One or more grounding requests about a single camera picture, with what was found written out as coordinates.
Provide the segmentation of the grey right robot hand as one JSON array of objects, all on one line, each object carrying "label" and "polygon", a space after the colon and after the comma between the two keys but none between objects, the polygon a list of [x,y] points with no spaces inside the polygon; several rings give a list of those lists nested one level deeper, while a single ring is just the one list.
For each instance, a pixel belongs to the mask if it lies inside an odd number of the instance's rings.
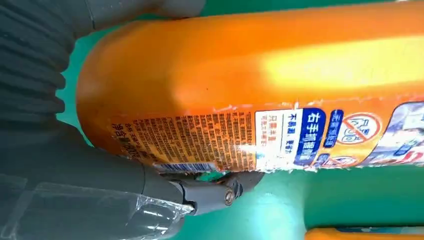
[{"label": "grey right robot hand", "polygon": [[161,176],[86,143],[57,119],[57,90],[79,38],[144,13],[192,18],[203,0],[3,0],[0,3],[0,237],[165,240],[185,216],[224,209],[257,171],[198,181]]}]

